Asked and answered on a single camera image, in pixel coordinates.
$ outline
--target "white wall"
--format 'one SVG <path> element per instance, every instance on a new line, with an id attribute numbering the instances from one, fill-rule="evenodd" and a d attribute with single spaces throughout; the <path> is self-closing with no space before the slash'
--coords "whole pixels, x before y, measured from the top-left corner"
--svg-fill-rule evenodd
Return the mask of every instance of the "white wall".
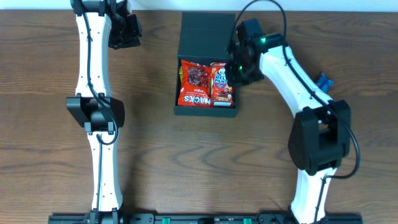
<path id="1" fill-rule="evenodd" d="M 251 0 L 130 0 L 134 10 L 238 11 Z M 278 0 L 289 11 L 398 12 L 398 0 Z M 71 9 L 69 0 L 0 0 L 0 9 Z M 249 10 L 276 10 L 257 2 Z"/>

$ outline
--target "snack bag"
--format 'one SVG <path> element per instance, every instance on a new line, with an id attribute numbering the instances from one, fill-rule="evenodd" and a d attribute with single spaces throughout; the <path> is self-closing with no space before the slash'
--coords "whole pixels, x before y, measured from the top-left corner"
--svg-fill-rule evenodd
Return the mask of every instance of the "snack bag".
<path id="1" fill-rule="evenodd" d="M 197 63 L 181 61 L 182 82 L 179 106 L 209 108 L 211 68 Z"/>
<path id="2" fill-rule="evenodd" d="M 234 88 L 228 86 L 224 66 L 225 63 L 211 64 L 211 105 L 233 107 Z"/>

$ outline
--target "green connector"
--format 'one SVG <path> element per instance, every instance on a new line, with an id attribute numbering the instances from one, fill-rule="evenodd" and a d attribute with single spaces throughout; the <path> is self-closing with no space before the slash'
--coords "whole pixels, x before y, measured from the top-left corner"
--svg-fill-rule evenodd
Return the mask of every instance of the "green connector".
<path id="1" fill-rule="evenodd" d="M 163 218 L 162 219 L 162 224 L 170 224 L 171 219 L 170 218 Z"/>
<path id="2" fill-rule="evenodd" d="M 251 218 L 244 218 L 243 224 L 251 224 Z"/>

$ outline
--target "wire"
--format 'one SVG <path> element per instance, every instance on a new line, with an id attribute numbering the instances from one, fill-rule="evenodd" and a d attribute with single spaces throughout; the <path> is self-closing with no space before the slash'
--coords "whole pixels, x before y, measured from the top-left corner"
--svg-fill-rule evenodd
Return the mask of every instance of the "wire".
<path id="1" fill-rule="evenodd" d="M 102 108 L 107 108 L 105 106 L 105 104 L 103 103 L 104 99 L 102 99 L 102 96 L 99 96 L 99 95 L 97 96 L 97 94 L 95 94 L 95 91 L 93 89 L 93 84 L 91 84 L 90 63 L 91 63 L 91 41 L 93 41 L 93 39 L 91 38 L 91 29 L 90 29 L 90 27 L 88 25 L 87 16 L 83 12 L 84 5 L 83 5 L 81 0 L 80 0 L 80 6 L 81 6 L 81 10 L 82 10 L 83 18 L 85 20 L 86 30 L 87 30 L 87 85 L 88 85 L 88 88 L 91 91 L 91 94 L 93 95 L 93 98 L 102 106 Z M 113 140 L 111 142 L 104 142 L 104 141 L 102 141 L 101 136 L 99 134 L 97 134 L 96 137 L 97 137 L 97 140 L 99 141 L 100 144 L 108 146 L 108 145 L 113 144 L 117 140 L 118 134 L 119 134 L 119 131 L 118 131 L 119 126 L 118 126 L 117 119 L 116 119 L 114 113 L 112 112 L 112 110 L 108 109 L 106 111 L 111 115 L 112 121 L 113 121 L 113 125 L 114 125 L 114 130 L 115 131 L 114 131 Z"/>
<path id="2" fill-rule="evenodd" d="M 100 188 L 101 188 L 101 173 L 102 173 L 102 144 L 99 143 L 99 159 L 98 159 L 98 185 L 97 185 L 97 211 L 96 219 L 100 219 Z"/>
<path id="3" fill-rule="evenodd" d="M 346 175 L 326 175 L 323 178 L 321 178 L 322 181 L 322 186 L 321 186 L 321 191 L 320 191 L 320 195 L 318 198 L 318 203 L 317 203 L 317 207 L 315 208 L 316 212 L 315 212 L 315 221 L 314 223 L 317 223 L 317 216 L 318 216 L 318 210 L 319 210 L 319 206 L 320 206 L 320 202 L 322 200 L 322 193 L 323 193 L 323 189 L 325 188 L 325 184 L 326 184 L 326 179 L 327 178 L 331 178 L 331 179 L 348 179 L 352 176 L 355 175 L 355 173 L 357 173 L 358 169 L 359 169 L 359 165 L 361 163 L 361 150 L 359 148 L 358 145 L 358 141 L 354 135 L 354 133 L 352 132 L 352 130 L 348 127 L 348 125 L 341 119 L 341 117 L 339 116 L 338 113 L 336 113 L 336 111 L 331 108 L 328 104 L 326 104 L 322 99 L 319 98 L 319 96 L 317 96 L 315 94 L 315 92 L 304 82 L 304 80 L 300 77 L 300 75 L 297 73 L 297 71 L 294 69 L 293 65 L 291 64 L 290 60 L 288 59 L 288 56 L 286 54 L 286 30 L 287 30 L 287 19 L 286 19 L 286 14 L 285 11 L 283 10 L 282 6 L 280 6 L 279 3 L 277 3 L 274 0 L 254 0 L 251 1 L 249 4 L 247 4 L 243 10 L 239 13 L 238 17 L 236 18 L 235 21 L 235 25 L 233 27 L 232 33 L 231 33 L 231 38 L 230 38 L 230 43 L 233 43 L 233 35 L 235 32 L 235 27 L 236 24 L 238 23 L 240 17 L 242 16 L 243 12 L 253 3 L 257 2 L 257 1 L 269 1 L 274 3 L 279 9 L 280 12 L 282 13 L 283 19 L 284 19 L 284 33 L 283 33 L 283 38 L 282 38 L 282 51 L 283 51 L 283 55 L 286 61 L 286 64 L 289 66 L 289 68 L 291 69 L 291 71 L 293 72 L 293 74 L 296 76 L 296 78 L 300 81 L 300 83 L 304 86 L 304 88 L 311 94 L 311 96 L 316 99 L 319 104 L 321 104 L 322 106 L 324 106 L 332 116 L 334 116 L 337 120 L 337 122 L 340 122 L 340 124 L 345 128 L 345 130 L 347 130 L 353 144 L 354 144 L 354 148 L 355 148 L 355 154 L 356 154 L 356 161 L 355 161 L 355 166 L 354 169 Z"/>

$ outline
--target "blue object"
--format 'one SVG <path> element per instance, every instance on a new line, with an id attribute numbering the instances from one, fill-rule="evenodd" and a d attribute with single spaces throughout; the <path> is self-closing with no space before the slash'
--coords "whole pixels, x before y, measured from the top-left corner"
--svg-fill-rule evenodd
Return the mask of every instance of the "blue object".
<path id="1" fill-rule="evenodd" d="M 328 79 L 323 72 L 321 72 L 321 77 L 316 82 L 317 87 L 319 87 L 319 89 L 321 89 L 324 93 L 327 93 L 333 84 L 333 80 Z"/>

